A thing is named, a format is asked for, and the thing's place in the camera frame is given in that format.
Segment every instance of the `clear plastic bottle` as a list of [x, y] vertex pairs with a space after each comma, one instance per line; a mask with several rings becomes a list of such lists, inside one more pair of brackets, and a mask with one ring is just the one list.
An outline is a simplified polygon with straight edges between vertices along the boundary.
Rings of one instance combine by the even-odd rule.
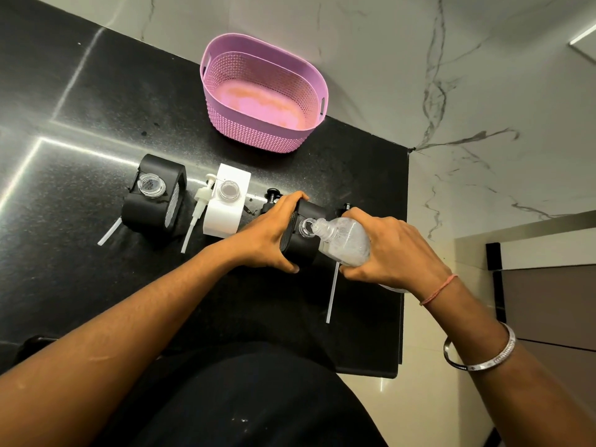
[[351, 218], [335, 218], [331, 221], [319, 218], [311, 224], [310, 229], [321, 237], [319, 251], [336, 262], [360, 266], [370, 256], [370, 240], [358, 221]]

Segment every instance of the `metal bracelet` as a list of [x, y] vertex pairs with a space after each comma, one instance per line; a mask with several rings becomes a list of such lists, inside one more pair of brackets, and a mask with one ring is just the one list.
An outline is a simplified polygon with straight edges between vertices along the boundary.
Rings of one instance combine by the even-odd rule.
[[515, 332], [513, 332], [513, 330], [506, 324], [502, 322], [501, 324], [509, 331], [509, 341], [507, 342], [507, 345], [505, 345], [503, 351], [497, 354], [491, 360], [487, 360], [486, 362], [477, 365], [464, 365], [458, 364], [457, 362], [453, 362], [451, 359], [449, 359], [449, 347], [451, 346], [451, 340], [449, 339], [449, 337], [445, 340], [445, 343], [443, 345], [443, 355], [445, 356], [445, 360], [449, 363], [450, 366], [458, 368], [459, 370], [464, 370], [466, 372], [479, 372], [481, 370], [488, 370], [489, 368], [493, 368], [501, 364], [510, 356], [511, 352], [513, 351], [513, 348], [516, 345]]

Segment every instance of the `forearm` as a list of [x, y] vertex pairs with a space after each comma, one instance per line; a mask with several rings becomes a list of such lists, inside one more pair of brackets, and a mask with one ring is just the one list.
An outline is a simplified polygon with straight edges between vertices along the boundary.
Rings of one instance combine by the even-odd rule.
[[0, 377], [0, 443], [86, 445], [217, 280], [225, 241]]
[[[506, 329], [458, 279], [427, 308], [466, 364], [507, 344]], [[593, 422], [521, 344], [498, 367], [470, 375], [506, 445], [596, 445]]]

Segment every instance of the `black granite countertop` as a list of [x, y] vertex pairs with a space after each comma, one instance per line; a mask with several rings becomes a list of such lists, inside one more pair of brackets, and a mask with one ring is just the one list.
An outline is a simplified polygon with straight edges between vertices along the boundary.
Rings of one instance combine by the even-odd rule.
[[[192, 196], [220, 163], [252, 173], [243, 224], [267, 187], [406, 218], [404, 147], [328, 117], [292, 154], [257, 150], [209, 123], [198, 64], [36, 0], [0, 0], [0, 25], [1, 369], [27, 338], [64, 335], [214, 241], [197, 228], [180, 254]], [[187, 168], [173, 240], [121, 227], [97, 246], [148, 152]], [[403, 296], [340, 276], [326, 324], [333, 267], [236, 269], [172, 347], [266, 340], [339, 372], [396, 376]]]

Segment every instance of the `pink plastic basket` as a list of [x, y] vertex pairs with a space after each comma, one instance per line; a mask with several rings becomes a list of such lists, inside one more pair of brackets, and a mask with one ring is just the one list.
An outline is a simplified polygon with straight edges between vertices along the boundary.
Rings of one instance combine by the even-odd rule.
[[244, 34], [209, 43], [201, 79], [213, 126], [260, 149], [298, 149], [327, 112], [327, 84], [312, 64]]

